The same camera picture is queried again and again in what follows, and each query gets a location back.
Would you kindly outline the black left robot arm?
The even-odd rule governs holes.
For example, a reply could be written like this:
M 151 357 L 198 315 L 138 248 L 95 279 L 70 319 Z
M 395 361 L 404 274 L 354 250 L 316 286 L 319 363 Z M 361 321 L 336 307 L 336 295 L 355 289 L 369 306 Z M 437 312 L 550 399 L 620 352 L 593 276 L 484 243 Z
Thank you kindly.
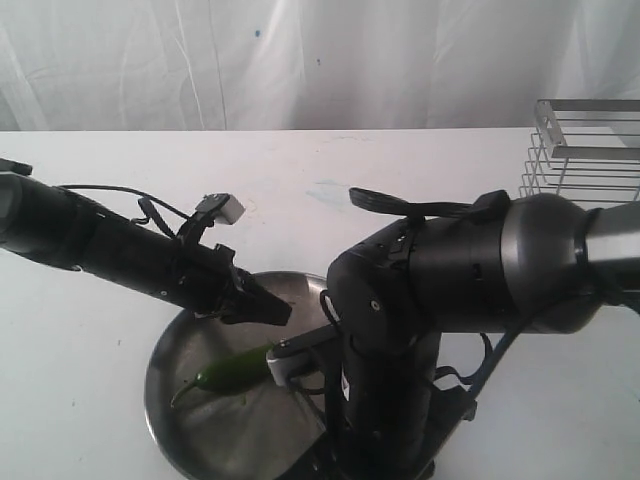
M 160 213 L 167 204 L 139 192 L 144 216 L 123 217 L 80 195 L 80 186 L 48 186 L 32 168 L 1 162 L 1 247 L 32 262 L 84 271 L 111 283 L 225 324 L 284 326 L 289 304 L 234 264 L 234 250 L 200 240 L 218 223 L 244 213 L 229 193 L 203 197 L 178 231 Z

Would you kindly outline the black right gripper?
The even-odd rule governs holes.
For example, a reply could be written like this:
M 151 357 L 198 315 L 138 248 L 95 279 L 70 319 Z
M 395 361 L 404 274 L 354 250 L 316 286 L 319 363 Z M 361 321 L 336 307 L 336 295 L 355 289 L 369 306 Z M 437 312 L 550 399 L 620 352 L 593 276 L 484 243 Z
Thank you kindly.
M 440 426 L 429 419 L 343 419 L 282 479 L 430 479 Z

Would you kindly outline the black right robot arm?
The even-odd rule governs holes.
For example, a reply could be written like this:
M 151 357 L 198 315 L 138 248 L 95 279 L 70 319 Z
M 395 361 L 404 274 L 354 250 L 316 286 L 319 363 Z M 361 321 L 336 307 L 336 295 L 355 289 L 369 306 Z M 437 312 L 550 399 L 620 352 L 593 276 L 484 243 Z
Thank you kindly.
M 329 266 L 329 325 L 276 347 L 324 377 L 324 433 L 288 479 L 427 479 L 514 340 L 572 334 L 605 305 L 639 307 L 639 206 L 554 194 L 411 203 L 351 188 L 393 222 Z

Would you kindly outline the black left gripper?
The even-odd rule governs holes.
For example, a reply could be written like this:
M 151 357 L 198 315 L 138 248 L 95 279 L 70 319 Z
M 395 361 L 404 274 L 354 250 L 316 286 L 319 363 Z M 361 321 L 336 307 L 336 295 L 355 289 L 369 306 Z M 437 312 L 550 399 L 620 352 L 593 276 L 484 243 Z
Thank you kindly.
M 167 267 L 167 300 L 199 316 L 222 317 L 224 324 L 286 325 L 292 307 L 237 268 L 234 256 L 224 245 L 178 247 Z

